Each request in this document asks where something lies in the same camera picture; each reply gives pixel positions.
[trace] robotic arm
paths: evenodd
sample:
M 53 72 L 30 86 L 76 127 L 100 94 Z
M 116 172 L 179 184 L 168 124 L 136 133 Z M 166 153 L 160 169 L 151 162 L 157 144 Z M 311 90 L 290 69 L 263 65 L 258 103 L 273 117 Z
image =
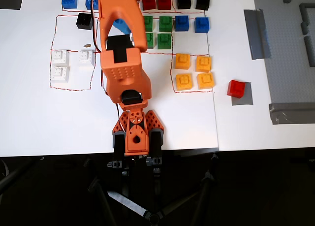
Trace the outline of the robotic arm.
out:
M 144 19 L 137 1 L 99 0 L 101 67 L 107 77 L 106 90 L 111 100 L 125 111 L 113 129 L 113 135 L 126 131 L 125 156 L 149 154 L 149 135 L 164 127 L 152 110 L 142 111 L 152 97 L 151 82 L 142 69 L 141 52 L 147 50 Z M 123 19 L 130 28 L 129 35 L 108 36 L 117 19 Z

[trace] white lego brick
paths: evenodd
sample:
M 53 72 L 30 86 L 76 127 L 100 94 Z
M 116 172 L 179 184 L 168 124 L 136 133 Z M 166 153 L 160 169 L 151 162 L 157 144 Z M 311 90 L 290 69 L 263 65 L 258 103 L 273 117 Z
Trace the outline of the white lego brick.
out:
M 54 82 L 68 82 L 69 67 L 52 67 L 50 80 Z
M 53 50 L 51 64 L 54 66 L 69 66 L 69 52 L 66 50 Z
M 93 50 L 79 51 L 79 66 L 81 67 L 94 67 L 95 55 Z

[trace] cable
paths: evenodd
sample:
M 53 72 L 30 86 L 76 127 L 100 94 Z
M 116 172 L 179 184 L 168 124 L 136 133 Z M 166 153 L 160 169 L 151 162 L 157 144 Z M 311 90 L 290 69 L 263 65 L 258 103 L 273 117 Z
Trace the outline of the cable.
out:
M 94 46 L 95 49 L 101 53 L 101 50 L 98 48 L 97 46 L 97 41 L 96 41 L 96 33 L 95 33 L 95 18 L 94 18 L 94 7 L 93 7 L 93 0 L 91 0 L 91 14 L 92 14 L 92 29 L 93 29 L 93 42 L 94 42 Z M 103 71 L 101 71 L 101 86 L 103 87 L 105 94 L 108 96 L 108 93 L 106 91 L 106 89 L 104 88 L 104 84 L 103 84 Z M 120 126 L 120 128 L 125 131 L 123 125 L 120 122 L 120 115 L 119 115 L 119 108 L 118 105 L 116 104 L 116 108 L 117 108 L 117 113 L 118 113 L 118 124 Z
M 94 7 L 93 7 L 93 0 L 91 0 L 91 14 L 92 14 L 92 29 L 93 29 L 93 42 L 94 46 L 97 52 L 101 52 L 100 49 L 97 46 L 97 40 L 96 40 L 96 33 L 95 33 L 95 18 L 94 18 Z

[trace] small debris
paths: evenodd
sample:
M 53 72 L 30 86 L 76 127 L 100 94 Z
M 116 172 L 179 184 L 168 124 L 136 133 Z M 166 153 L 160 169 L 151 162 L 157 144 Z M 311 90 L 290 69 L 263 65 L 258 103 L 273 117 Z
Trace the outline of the small debris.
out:
M 292 0 L 283 0 L 284 1 L 284 3 L 291 3 L 292 2 Z

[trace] red lego brick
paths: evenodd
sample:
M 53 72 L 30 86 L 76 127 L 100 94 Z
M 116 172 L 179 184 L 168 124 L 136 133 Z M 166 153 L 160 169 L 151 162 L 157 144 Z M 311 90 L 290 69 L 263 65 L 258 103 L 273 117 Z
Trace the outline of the red lego brick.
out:
M 228 84 L 227 95 L 236 98 L 242 98 L 245 92 L 245 82 L 230 81 Z
M 171 0 L 158 0 L 159 10 L 171 10 Z
M 150 10 L 156 8 L 156 0 L 142 0 L 143 10 Z

